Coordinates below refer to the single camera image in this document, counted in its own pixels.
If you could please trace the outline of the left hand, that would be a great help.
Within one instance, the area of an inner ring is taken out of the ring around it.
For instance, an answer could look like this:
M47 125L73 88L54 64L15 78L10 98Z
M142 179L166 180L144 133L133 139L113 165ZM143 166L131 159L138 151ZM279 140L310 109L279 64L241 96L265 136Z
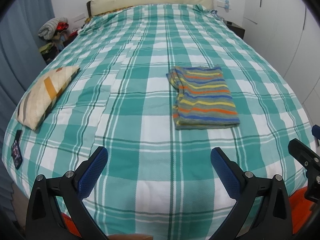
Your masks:
M141 233L132 233L132 234L114 234L108 236L109 240L153 240L153 236L141 234Z

